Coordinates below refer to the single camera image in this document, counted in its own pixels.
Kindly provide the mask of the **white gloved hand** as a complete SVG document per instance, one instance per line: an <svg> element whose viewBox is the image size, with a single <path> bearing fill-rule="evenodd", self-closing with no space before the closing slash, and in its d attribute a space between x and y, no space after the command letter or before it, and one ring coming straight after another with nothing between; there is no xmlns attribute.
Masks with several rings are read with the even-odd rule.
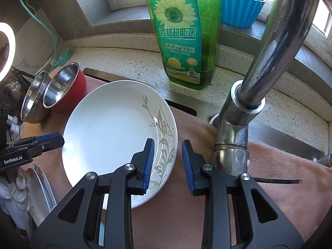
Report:
<svg viewBox="0 0 332 249"><path fill-rule="evenodd" d="M10 215L17 227L23 231L29 226L30 194L27 179L27 172L21 167L15 170L12 182L1 177L1 209L6 215Z"/></svg>

